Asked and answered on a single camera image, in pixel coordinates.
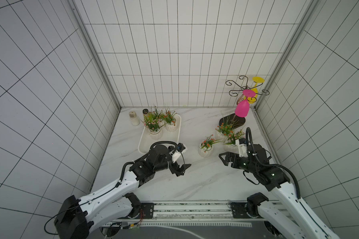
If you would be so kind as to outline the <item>potted gypsophila small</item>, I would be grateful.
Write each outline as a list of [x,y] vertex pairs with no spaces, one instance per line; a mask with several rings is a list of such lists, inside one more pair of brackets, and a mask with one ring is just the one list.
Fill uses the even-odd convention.
[[213,134],[206,137],[198,147],[198,154],[203,158],[211,156],[213,152],[213,146],[220,142],[221,140],[216,139]]

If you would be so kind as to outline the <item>potted gypsophila pink centre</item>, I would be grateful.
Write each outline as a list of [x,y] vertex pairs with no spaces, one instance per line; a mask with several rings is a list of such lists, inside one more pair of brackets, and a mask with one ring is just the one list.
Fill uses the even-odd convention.
[[147,115],[144,116],[144,125],[149,131],[149,135],[154,140],[161,139],[163,135],[162,122],[158,122],[156,119],[153,118],[152,112],[149,112]]

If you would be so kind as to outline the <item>potted gypsophila red-orange front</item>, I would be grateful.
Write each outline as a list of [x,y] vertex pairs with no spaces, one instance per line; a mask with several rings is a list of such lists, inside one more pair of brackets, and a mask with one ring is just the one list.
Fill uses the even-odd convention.
[[175,132],[179,126],[178,121],[176,119],[177,113],[170,109],[166,109],[163,114],[163,121],[165,122],[165,128],[169,132]]

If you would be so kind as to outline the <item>potted gypsophila red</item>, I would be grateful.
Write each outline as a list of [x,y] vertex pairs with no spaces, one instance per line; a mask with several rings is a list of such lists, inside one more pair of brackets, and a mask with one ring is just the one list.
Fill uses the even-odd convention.
[[153,115],[153,118],[155,120],[157,120],[158,122],[163,121],[164,113],[163,113],[162,109],[159,109],[158,107],[154,107],[154,109],[152,111],[152,115]]

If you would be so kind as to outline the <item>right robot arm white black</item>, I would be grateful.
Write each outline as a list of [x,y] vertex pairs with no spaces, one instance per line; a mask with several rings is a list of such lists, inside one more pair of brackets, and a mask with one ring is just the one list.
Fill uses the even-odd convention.
[[267,150],[259,144],[249,145],[247,156],[233,152],[219,154],[225,166],[251,173],[260,185],[273,194],[291,215],[285,216],[263,193],[249,196],[242,207],[231,203],[236,216],[263,218],[287,239],[337,239],[335,234],[301,197],[295,177],[282,165],[271,164]]

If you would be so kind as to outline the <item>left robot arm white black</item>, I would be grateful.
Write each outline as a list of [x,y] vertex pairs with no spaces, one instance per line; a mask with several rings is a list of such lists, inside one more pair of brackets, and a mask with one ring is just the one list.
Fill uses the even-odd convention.
[[138,218],[141,201],[134,191],[154,178],[156,172],[168,169],[183,176],[190,164],[179,165],[186,146],[173,141],[159,141],[149,151],[126,162],[115,181],[88,195],[66,198],[59,212],[52,217],[56,236],[61,239],[85,239],[94,230],[118,218]]

